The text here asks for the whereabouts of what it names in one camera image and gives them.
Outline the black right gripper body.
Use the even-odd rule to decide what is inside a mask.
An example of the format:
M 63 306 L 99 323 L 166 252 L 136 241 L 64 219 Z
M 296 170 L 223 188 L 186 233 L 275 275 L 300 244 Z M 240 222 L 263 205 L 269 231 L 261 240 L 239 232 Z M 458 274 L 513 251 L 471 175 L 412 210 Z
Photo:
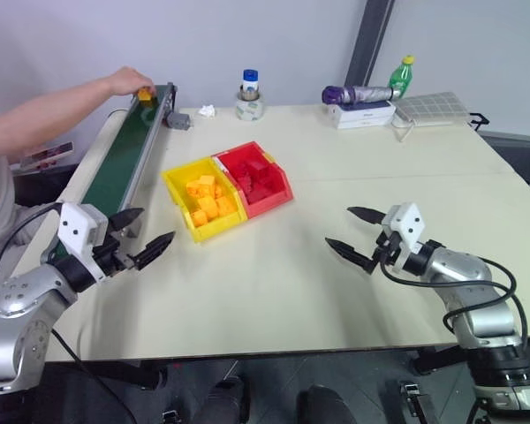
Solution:
M 392 231 L 387 235 L 385 231 L 381 231 L 375 243 L 375 251 L 372 255 L 372 261 L 375 265 L 394 264 L 398 255 L 400 254 L 400 243 L 402 238 L 396 231 Z

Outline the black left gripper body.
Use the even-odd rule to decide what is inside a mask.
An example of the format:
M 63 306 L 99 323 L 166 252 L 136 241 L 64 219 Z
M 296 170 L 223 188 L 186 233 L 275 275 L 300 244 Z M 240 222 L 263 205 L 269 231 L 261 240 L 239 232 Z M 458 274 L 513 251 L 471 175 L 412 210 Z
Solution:
M 103 242 L 92 249 L 93 259 L 105 276 L 115 276 L 135 267 L 132 254 L 127 250 L 130 239 L 126 232 L 125 226 L 119 227 L 110 219 Z

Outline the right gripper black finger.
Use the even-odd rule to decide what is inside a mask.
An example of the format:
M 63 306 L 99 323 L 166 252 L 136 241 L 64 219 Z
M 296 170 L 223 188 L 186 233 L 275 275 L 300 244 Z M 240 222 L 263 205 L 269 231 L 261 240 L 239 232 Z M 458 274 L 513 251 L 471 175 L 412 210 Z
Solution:
M 375 269 L 375 261 L 372 258 L 358 253 L 352 246 L 341 240 L 326 238 L 325 241 L 329 247 L 334 250 L 343 259 L 357 265 L 367 274 L 371 275 Z
M 377 224 L 380 225 L 386 216 L 385 213 L 378 211 L 373 208 L 363 208 L 363 207 L 348 207 L 346 209 L 356 217 L 358 217 L 360 220 L 371 223 L 371 224 Z

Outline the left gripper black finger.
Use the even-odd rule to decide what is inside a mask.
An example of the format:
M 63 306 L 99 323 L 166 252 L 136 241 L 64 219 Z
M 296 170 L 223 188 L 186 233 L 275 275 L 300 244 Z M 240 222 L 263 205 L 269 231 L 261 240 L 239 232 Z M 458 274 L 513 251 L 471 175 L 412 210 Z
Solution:
M 144 269 L 167 249 L 174 237 L 175 232 L 171 231 L 151 240 L 141 252 L 131 257 L 133 266 L 137 270 Z
M 143 212 L 144 208 L 127 208 L 118 211 L 109 217 L 109 229 L 111 231 L 121 231 L 133 224 Z

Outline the person's bare hand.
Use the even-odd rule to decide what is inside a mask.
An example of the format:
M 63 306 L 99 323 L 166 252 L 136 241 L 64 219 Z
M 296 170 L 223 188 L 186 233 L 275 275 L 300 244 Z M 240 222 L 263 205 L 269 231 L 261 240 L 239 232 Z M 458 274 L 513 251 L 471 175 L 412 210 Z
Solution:
M 155 94 L 153 80 L 132 67 L 124 66 L 107 77 L 113 95 L 133 95 L 139 91 Z

